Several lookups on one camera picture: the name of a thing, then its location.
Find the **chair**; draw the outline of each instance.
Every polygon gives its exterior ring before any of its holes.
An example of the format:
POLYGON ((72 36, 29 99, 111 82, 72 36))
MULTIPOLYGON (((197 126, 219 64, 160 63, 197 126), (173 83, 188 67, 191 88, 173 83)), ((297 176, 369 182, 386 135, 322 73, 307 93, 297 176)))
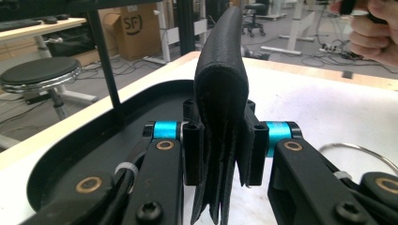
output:
POLYGON ((255 14, 256 10, 264 10, 267 9, 267 6, 264 4, 259 4, 259 3, 253 3, 253 4, 248 4, 245 6, 245 9, 250 9, 252 11, 252 21, 251 22, 245 22, 242 26, 242 35, 245 35, 245 28, 247 28, 250 37, 254 37, 253 29, 260 29, 260 34, 262 36, 265 36, 266 33, 264 32, 263 24, 255 22, 255 14))
POLYGON ((64 102, 55 88, 81 72, 78 60, 69 57, 53 57, 34 60, 6 70, 0 76, 0 86, 5 92, 29 94, 47 91, 54 102, 60 120, 68 117, 64 102))

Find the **human hand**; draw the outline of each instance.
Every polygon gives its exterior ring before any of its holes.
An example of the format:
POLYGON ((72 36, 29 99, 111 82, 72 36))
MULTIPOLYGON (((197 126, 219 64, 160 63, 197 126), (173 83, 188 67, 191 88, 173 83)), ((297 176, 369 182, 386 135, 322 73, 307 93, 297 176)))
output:
MULTIPOLYGON (((330 10, 339 11, 341 2, 330 10)), ((394 0, 357 0, 355 9, 368 10, 388 24, 372 22, 367 16, 356 16, 351 26, 351 51, 385 65, 398 67, 398 2, 394 0)))

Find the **blue anodized part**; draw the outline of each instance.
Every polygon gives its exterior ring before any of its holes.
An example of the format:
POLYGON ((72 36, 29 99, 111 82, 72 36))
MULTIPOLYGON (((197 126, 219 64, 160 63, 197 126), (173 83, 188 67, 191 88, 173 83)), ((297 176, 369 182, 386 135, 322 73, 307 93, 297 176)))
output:
POLYGON ((268 158, 273 158, 275 144, 285 138, 291 139, 292 133, 290 126, 286 122, 266 122, 269 127, 269 147, 268 147, 268 158))
POLYGON ((153 132, 154 139, 176 139, 176 121, 157 121, 153 132))

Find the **black stool seat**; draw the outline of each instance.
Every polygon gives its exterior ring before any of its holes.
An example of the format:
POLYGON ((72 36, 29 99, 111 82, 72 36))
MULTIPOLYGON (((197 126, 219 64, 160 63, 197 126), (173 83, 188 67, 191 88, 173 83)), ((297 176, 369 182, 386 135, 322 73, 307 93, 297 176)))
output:
POLYGON ((266 8, 267 8, 266 5, 260 4, 260 3, 253 3, 253 4, 248 4, 245 6, 245 9, 254 9, 254 10, 257 10, 257 9, 261 10, 261 9, 266 9, 266 8))
POLYGON ((79 66, 79 61, 69 57, 43 58, 6 70, 0 82, 9 85, 41 83, 71 73, 79 66))

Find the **floor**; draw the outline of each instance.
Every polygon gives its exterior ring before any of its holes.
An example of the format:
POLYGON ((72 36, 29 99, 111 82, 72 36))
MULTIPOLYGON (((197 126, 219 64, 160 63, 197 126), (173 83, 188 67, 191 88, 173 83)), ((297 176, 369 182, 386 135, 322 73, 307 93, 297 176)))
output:
MULTIPOLYGON (((302 55, 262 51, 261 46, 283 49, 287 47, 287 39, 278 38, 278 35, 289 34, 293 12, 294 8, 289 7, 282 11, 282 13, 286 13, 286 16, 277 21, 258 20, 264 25, 266 36, 263 37, 255 31, 254 37, 250 37, 248 34, 243 35, 242 44, 254 54, 268 54, 270 61, 339 71, 348 70, 354 73, 396 79, 398 68, 384 67, 372 61, 343 59, 340 54, 321 53, 319 51, 320 43, 330 43, 336 45, 338 49, 349 51, 348 45, 345 44, 348 34, 345 26, 347 22, 342 22, 335 15, 323 11, 321 7, 315 12, 314 23, 308 32, 308 36, 313 37, 315 41, 298 41, 296 44, 296 51, 302 51, 302 55)), ((173 59, 178 58, 179 48, 171 48, 171 55, 173 59)), ((111 62, 118 89, 139 80, 160 67, 142 60, 129 62, 117 56, 113 57, 111 62)), ((66 84, 67 89, 99 98, 106 97, 108 92, 100 63, 87 66, 84 70, 85 72, 78 80, 66 84)), ((64 100, 69 114, 74 114, 88 106, 81 101, 68 98, 64 98, 64 100)), ((23 141, 58 122, 50 100, 26 105, 21 96, 4 94, 0 96, 0 106, 0 134, 19 141, 23 141)))

